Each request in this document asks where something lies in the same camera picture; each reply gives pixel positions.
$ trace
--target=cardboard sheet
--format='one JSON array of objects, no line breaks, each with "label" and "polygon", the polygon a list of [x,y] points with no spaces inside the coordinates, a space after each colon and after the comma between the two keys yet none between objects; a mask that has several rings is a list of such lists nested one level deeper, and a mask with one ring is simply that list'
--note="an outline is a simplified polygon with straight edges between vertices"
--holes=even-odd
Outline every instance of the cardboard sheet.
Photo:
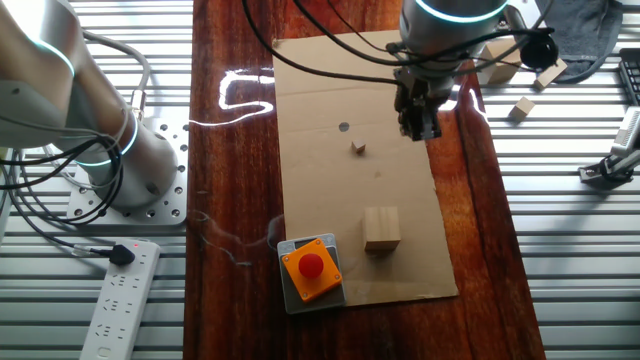
[{"label": "cardboard sheet", "polygon": [[[383,47],[399,39],[397,31],[365,36]],[[340,38],[381,56],[355,35]],[[281,40],[277,50],[312,68],[393,76],[326,37]],[[274,68],[287,239],[335,234],[348,305],[457,295],[427,150],[400,136],[395,87],[318,77],[275,58]],[[363,155],[351,150],[358,138]],[[399,211],[402,241],[386,255],[364,251],[364,209],[377,206]]]}]

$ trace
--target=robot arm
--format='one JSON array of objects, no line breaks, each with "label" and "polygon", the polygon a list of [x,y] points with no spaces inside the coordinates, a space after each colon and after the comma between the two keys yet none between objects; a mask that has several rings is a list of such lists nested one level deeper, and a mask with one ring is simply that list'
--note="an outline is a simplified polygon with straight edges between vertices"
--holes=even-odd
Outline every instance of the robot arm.
[{"label": "robot arm", "polygon": [[[62,136],[56,129],[110,135],[122,149],[124,172],[113,206],[132,209],[164,195],[177,172],[172,147],[146,129],[107,80],[66,0],[0,0],[0,34],[0,146],[54,144],[66,151],[87,139]],[[77,162],[94,185],[115,176],[104,151],[84,152]],[[108,189],[96,193],[104,198]]]},{"label": "robot arm", "polygon": [[[404,0],[400,14],[402,43],[390,44],[388,48],[400,60],[437,54],[452,45],[492,33],[503,13],[513,29],[526,29],[520,11],[509,5],[509,0]],[[527,41],[516,39],[518,45],[513,50]],[[396,80],[401,83],[396,92],[395,109],[403,135],[414,141],[441,135],[437,111],[446,102],[454,84],[454,75],[447,74],[455,74],[483,45],[478,43],[437,61],[403,66],[394,71]],[[547,45],[551,62],[548,65],[543,62],[541,65],[545,68],[557,59],[555,45],[541,46]]]}]

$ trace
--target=small wooden block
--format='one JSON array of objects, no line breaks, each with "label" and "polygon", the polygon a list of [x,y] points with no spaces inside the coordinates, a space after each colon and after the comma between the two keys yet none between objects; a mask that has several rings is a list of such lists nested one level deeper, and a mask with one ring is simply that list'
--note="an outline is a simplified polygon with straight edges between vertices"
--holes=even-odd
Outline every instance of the small wooden block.
[{"label": "small wooden block", "polygon": [[562,61],[562,59],[558,59],[558,62],[556,62],[555,66],[552,65],[547,70],[545,70],[542,74],[540,74],[540,76],[538,76],[536,81],[533,83],[533,86],[536,89],[542,91],[546,89],[547,86],[549,86],[549,84],[551,84],[553,80],[557,79],[558,76],[562,75],[562,73],[565,70],[567,70],[567,64],[564,61]]},{"label": "small wooden block", "polygon": [[522,99],[520,99],[520,101],[518,101],[516,106],[513,107],[513,110],[511,110],[511,112],[509,113],[509,117],[514,118],[518,121],[523,121],[527,118],[527,116],[529,116],[529,113],[535,106],[536,104],[534,104],[533,101],[527,99],[526,97],[523,97]]},{"label": "small wooden block", "polygon": [[367,144],[364,140],[358,139],[351,142],[351,149],[356,152],[356,154],[362,154],[364,152],[364,148]]},{"label": "small wooden block", "polygon": [[365,208],[362,237],[365,251],[395,250],[400,243],[398,208]]}]

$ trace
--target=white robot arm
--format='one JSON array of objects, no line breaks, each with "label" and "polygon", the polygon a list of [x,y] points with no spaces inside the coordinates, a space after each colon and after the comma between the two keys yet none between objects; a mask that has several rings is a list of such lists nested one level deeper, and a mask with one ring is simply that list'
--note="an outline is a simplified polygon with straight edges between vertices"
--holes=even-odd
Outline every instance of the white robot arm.
[{"label": "white robot arm", "polygon": [[[0,34],[0,146],[65,151],[87,140],[65,136],[72,129],[92,130],[118,139],[122,149],[124,179],[113,207],[140,207],[169,189],[177,172],[173,149],[100,71],[66,0],[0,0]],[[142,103],[142,91],[134,99]],[[104,151],[77,160],[92,184],[115,176]],[[96,192],[107,196],[106,188]]]}]

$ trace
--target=red button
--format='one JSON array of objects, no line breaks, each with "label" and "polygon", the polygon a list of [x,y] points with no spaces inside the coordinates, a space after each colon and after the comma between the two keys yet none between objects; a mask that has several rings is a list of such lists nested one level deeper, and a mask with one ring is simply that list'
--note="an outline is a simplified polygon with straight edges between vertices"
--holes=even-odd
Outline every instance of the red button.
[{"label": "red button", "polygon": [[300,258],[300,262],[298,263],[300,274],[309,279],[315,279],[320,276],[323,269],[324,263],[318,254],[306,254]]}]

